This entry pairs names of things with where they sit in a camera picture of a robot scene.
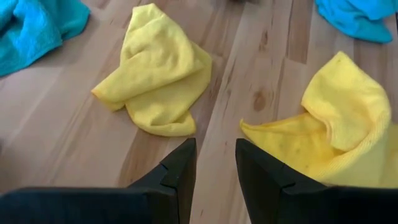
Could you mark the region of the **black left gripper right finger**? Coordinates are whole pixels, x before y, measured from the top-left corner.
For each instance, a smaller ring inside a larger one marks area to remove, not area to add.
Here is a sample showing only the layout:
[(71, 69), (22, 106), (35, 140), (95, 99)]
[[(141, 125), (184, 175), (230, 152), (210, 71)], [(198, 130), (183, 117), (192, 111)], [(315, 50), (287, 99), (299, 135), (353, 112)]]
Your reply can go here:
[(329, 187), (246, 139), (236, 165), (252, 224), (398, 224), (398, 189)]

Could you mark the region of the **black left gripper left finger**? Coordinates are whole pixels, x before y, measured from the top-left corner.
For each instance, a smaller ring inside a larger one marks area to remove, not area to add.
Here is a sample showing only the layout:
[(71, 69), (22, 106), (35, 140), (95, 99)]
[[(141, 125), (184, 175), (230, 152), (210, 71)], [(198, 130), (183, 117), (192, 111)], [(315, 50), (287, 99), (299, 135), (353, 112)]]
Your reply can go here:
[(26, 187), (0, 196), (0, 224), (189, 224), (197, 144), (186, 139), (123, 188)]

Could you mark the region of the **yellow microfiber towel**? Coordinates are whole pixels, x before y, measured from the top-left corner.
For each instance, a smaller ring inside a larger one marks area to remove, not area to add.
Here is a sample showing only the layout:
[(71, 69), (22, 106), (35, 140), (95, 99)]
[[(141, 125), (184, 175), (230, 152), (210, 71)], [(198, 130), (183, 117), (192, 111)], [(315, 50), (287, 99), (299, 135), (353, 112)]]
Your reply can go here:
[(211, 80), (212, 59), (154, 3), (134, 7), (120, 64), (92, 89), (110, 110), (159, 136), (196, 131), (190, 107)]
[(303, 114), (241, 123), (256, 146), (331, 185), (398, 188), (398, 124), (385, 90), (338, 52), (304, 91)]

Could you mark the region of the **blue microfiber towel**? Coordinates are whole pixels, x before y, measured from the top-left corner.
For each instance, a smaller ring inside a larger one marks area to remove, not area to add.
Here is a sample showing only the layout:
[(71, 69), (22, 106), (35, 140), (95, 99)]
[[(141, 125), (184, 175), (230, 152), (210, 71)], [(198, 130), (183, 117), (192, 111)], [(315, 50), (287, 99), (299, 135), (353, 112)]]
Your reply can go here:
[(315, 0), (319, 15), (340, 32), (370, 42), (393, 40), (384, 19), (398, 12), (398, 0)]

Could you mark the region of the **teal microfiber towel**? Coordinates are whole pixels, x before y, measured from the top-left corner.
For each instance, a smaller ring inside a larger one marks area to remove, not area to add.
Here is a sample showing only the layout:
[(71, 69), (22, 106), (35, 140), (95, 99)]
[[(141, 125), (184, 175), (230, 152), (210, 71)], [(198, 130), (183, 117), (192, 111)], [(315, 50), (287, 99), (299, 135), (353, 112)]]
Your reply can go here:
[(0, 77), (79, 35), (89, 16), (80, 0), (0, 0)]

